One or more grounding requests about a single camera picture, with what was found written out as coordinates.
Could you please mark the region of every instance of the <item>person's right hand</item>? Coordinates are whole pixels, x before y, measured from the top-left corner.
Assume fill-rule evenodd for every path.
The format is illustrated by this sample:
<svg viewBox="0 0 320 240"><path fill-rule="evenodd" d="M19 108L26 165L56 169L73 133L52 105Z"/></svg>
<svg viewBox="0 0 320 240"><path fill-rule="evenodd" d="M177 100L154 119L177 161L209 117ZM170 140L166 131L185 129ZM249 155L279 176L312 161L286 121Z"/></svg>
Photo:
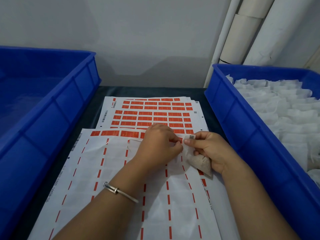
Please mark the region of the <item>person's right hand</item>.
<svg viewBox="0 0 320 240"><path fill-rule="evenodd" d="M199 131L195 133L195 139L185 139L184 143L195 148L195 156L202 154L209 157L212 169L221 174L230 160L240 158L234 149L217 133Z"/></svg>

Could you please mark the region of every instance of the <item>barcode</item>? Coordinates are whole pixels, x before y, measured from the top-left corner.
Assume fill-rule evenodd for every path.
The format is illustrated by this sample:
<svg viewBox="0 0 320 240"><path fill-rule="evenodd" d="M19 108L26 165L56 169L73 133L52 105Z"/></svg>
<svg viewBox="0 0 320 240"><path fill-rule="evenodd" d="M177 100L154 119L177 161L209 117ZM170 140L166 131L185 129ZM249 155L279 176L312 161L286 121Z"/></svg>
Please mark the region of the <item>barcode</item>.
<svg viewBox="0 0 320 240"><path fill-rule="evenodd" d="M103 119L102 119L102 123L103 123L104 120L106 119L107 113L108 113L108 111L106 111L106 112L104 113L104 117L103 117Z"/></svg>
<svg viewBox="0 0 320 240"><path fill-rule="evenodd" d="M80 137L81 137L81 136L82 136L82 133L80 133L80 135L78 136L78 139L75 141L75 144L73 145L73 147L72 147L72 149L71 149L72 152L73 152L73 150L75 149L75 147L76 147L78 141L80 140Z"/></svg>

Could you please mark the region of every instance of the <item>empty blue bin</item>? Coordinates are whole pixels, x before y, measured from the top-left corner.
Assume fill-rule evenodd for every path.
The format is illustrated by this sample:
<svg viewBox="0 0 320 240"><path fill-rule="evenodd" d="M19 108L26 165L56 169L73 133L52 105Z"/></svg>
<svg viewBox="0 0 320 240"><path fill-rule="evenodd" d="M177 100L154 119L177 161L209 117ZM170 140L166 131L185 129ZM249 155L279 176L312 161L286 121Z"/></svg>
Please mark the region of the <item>empty blue bin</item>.
<svg viewBox="0 0 320 240"><path fill-rule="evenodd" d="M307 69L214 64L205 96L230 145L253 169L301 239L319 239L320 190L226 75L270 81L298 79L320 98L320 75Z"/></svg>
<svg viewBox="0 0 320 240"><path fill-rule="evenodd" d="M7 239L101 79L94 52L0 46L0 239Z"/></svg>

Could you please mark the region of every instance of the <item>person's left hand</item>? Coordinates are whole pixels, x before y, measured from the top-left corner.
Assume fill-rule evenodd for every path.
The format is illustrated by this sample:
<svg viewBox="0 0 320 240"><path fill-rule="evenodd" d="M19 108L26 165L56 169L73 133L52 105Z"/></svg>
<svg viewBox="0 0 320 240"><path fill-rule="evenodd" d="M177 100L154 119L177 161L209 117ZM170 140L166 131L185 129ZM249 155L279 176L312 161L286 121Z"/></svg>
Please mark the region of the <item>person's left hand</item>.
<svg viewBox="0 0 320 240"><path fill-rule="evenodd" d="M142 163L148 170L157 169L182 152L182 144L173 129L162 124L151 125L144 135L134 160Z"/></svg>

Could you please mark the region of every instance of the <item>wall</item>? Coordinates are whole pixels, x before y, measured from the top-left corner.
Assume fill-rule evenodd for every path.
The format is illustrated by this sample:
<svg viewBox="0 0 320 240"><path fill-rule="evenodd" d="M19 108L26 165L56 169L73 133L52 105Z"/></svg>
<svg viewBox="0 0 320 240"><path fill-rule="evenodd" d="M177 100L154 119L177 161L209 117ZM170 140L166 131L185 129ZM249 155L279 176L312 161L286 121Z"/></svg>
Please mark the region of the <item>wall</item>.
<svg viewBox="0 0 320 240"><path fill-rule="evenodd" d="M102 85L203 87L231 0L0 0L0 44L91 50Z"/></svg>
<svg viewBox="0 0 320 240"><path fill-rule="evenodd" d="M303 68L320 45L319 10L320 0L315 0L274 66Z"/></svg>

